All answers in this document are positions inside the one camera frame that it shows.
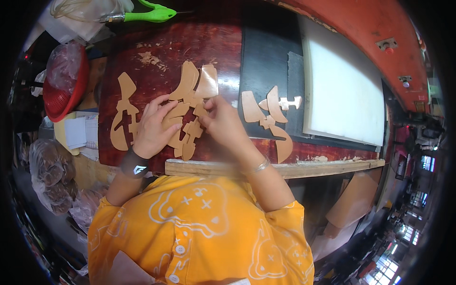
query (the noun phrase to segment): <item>silver bracelet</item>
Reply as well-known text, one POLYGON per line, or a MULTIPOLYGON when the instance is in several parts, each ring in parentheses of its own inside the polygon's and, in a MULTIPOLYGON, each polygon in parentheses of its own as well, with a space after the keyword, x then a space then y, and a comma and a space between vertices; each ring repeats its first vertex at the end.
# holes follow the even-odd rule
POLYGON ((252 171, 241 171, 241 173, 244 175, 250 175, 250 174, 254 174, 258 171, 265 169, 266 167, 269 166, 269 164, 271 164, 271 161, 269 160, 269 158, 267 156, 264 156, 264 158, 265 158, 265 160, 263 161, 263 163, 260 164, 257 168, 253 169, 252 171))

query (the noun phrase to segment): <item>green handle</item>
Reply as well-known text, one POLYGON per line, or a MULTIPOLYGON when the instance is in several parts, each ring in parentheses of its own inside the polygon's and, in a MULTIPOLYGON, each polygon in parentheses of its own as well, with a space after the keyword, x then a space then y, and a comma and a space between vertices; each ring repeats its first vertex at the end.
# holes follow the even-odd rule
POLYGON ((148 21, 153 23, 163 23, 176 15, 176 11, 166 8, 160 4, 153 4, 146 0, 139 0, 146 7, 153 8, 146 13, 125 13, 124 22, 128 21, 148 21))

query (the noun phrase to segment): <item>fluorescent light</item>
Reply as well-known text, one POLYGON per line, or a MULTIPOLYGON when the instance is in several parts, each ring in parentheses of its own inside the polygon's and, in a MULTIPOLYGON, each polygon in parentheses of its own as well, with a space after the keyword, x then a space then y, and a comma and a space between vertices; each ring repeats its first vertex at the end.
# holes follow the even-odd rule
POLYGON ((396 252, 396 249, 398 248, 398 245, 396 244, 393 248, 393 251, 391 252, 391 254, 394 254, 396 252))

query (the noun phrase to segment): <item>white button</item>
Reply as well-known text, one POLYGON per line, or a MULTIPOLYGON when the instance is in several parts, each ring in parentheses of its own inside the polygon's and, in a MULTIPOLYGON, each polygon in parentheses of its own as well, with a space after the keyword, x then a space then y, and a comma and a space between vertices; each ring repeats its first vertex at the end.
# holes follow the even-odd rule
POLYGON ((182 254, 185 252, 185 248, 181 245, 176 246, 176 251, 178 254, 182 254))
POLYGON ((170 279, 170 281, 172 283, 178 283, 179 282, 179 277, 177 277, 177 275, 174 275, 174 274, 171 274, 169 279, 170 279))

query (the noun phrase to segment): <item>woman's left hand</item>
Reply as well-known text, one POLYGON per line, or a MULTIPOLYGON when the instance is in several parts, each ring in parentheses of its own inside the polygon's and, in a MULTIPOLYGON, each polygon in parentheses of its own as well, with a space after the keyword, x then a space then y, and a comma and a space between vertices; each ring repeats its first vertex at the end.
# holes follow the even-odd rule
POLYGON ((166 105, 160 104, 168 100, 169 94, 161 95, 144 108, 141 121, 138 126, 138 134, 133 144, 133 151, 142 158, 149 159, 159 153, 171 137, 181 129, 182 124, 175 124, 167 130, 163 130, 161 123, 163 118, 177 106, 177 101, 171 101, 166 105))

